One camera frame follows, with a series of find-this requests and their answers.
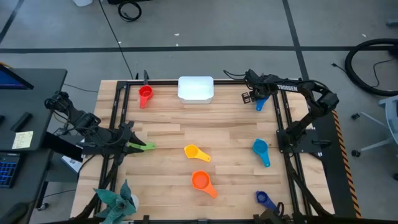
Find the white container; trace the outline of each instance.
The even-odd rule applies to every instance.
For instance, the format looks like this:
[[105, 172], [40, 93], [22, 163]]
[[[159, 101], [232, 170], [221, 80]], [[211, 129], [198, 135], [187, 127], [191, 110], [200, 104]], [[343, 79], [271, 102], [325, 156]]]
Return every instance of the white container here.
[[211, 77], [180, 77], [178, 97], [183, 104], [208, 104], [214, 97], [214, 80]]
[[73, 0], [73, 2], [77, 6], [83, 7], [83, 6], [88, 6], [89, 4], [93, 3], [93, 0]]

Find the red measuring cup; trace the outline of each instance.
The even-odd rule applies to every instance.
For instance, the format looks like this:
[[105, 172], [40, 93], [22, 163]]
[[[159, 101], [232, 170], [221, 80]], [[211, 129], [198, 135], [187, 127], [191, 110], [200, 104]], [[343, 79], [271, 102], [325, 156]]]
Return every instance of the red measuring cup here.
[[145, 105], [147, 104], [147, 101], [151, 99], [154, 95], [152, 87], [148, 85], [148, 73], [146, 70], [144, 70], [144, 86], [138, 90], [138, 93], [139, 93], [139, 107], [141, 109], [144, 109]]

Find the black metal frame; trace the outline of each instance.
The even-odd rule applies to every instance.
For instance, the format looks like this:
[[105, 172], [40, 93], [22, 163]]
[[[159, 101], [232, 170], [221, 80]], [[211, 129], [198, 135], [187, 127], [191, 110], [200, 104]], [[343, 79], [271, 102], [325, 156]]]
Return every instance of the black metal frame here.
[[[178, 80], [148, 80], [148, 84], [149, 85], [178, 85]], [[242, 84], [244, 84], [244, 82], [241, 80], [214, 80], [214, 84], [215, 85], [242, 85]], [[126, 121], [127, 105], [128, 105], [128, 101], [129, 101], [130, 88], [132, 86], [138, 86], [138, 85], [142, 85], [142, 80], [118, 81], [117, 82], [114, 103], [113, 103], [113, 108], [112, 108], [111, 122], [110, 122], [109, 128], [114, 128], [114, 123], [115, 123], [116, 116], [117, 116], [118, 103], [119, 103], [119, 99], [120, 99], [121, 90], [123, 88], [125, 89], [124, 99], [123, 99], [123, 107], [122, 107], [121, 119], [120, 119], [120, 122], [123, 123]], [[283, 127], [283, 123], [282, 123], [282, 115], [280, 113], [278, 96], [273, 95], [272, 99], [274, 100], [278, 129], [283, 130], [284, 127]], [[285, 113], [286, 113], [287, 123], [290, 124], [290, 123], [292, 123], [292, 116], [290, 114], [290, 108], [289, 108], [289, 102], [287, 99], [287, 95], [286, 95], [286, 92], [284, 92], [284, 91], [282, 91], [282, 100], [284, 102], [284, 109], [285, 109]], [[287, 179], [289, 182], [289, 189], [290, 189], [290, 196], [292, 199], [293, 210], [294, 210], [294, 212], [299, 212], [300, 209], [299, 209], [299, 203], [298, 203], [298, 199], [297, 199], [296, 188], [295, 188], [295, 184], [294, 184], [295, 182], [294, 182], [294, 179], [289, 175], [289, 172], [288, 172], [288, 163], [291, 164], [289, 153], [283, 153], [283, 155], [284, 155], [285, 166], [287, 169]], [[305, 178], [304, 178], [304, 174], [303, 174], [302, 163], [300, 160], [299, 153], [294, 153], [294, 159], [295, 159], [296, 168], [297, 168], [297, 175], [298, 175], [299, 179], [305, 185]], [[102, 170], [105, 170], [105, 171], [104, 172], [101, 171], [101, 177], [99, 180], [100, 184], [103, 183], [103, 181], [104, 181], [107, 168], [108, 168], [108, 160], [104, 159]], [[114, 191], [116, 179], [117, 179], [117, 175], [115, 175], [115, 177], [112, 179], [112, 182], [111, 182], [110, 190], [112, 190], [112, 191]], [[303, 194], [303, 202], [304, 202], [304, 206], [305, 206], [305, 213], [307, 215], [311, 215], [312, 214], [311, 206], [310, 206], [307, 198], [304, 196], [304, 194]], [[175, 222], [181, 222], [183, 220], [158, 220], [158, 221], [161, 223], [167, 223], [167, 222], [175, 223]], [[212, 222], [218, 222], [218, 221], [223, 222], [223, 220], [212, 220]], [[233, 222], [247, 223], [247, 222], [252, 222], [252, 220], [233, 220]]]

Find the sticky note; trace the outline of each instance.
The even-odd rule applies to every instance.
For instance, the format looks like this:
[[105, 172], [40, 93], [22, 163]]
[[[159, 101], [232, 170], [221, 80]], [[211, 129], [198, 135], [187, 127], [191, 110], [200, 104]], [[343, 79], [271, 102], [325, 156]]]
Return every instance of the sticky note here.
[[12, 149], [24, 149], [30, 147], [32, 142], [33, 131], [25, 131], [16, 133]]

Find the black desk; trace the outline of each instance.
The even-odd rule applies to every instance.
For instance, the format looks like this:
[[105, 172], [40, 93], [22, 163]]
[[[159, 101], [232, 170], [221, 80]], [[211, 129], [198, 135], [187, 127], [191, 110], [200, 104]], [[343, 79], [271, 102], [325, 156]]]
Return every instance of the black desk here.
[[14, 69], [14, 72], [33, 84], [36, 90], [35, 96], [28, 93], [34, 90], [0, 90], [0, 114], [6, 117], [0, 126], [0, 149], [11, 149], [15, 137], [15, 133], [9, 131], [15, 121], [8, 121], [7, 116], [15, 118], [12, 116], [13, 113], [22, 115], [24, 112], [33, 114], [29, 124], [21, 131], [35, 132], [31, 148], [36, 150], [25, 152], [13, 188], [0, 189], [0, 217], [17, 202], [32, 202], [27, 214], [19, 221], [18, 224], [20, 224], [29, 222], [35, 207], [33, 202], [37, 200], [53, 154], [51, 149], [41, 147], [52, 114], [50, 110], [45, 109], [44, 100], [51, 97], [55, 91], [61, 90], [67, 71], [64, 69]]

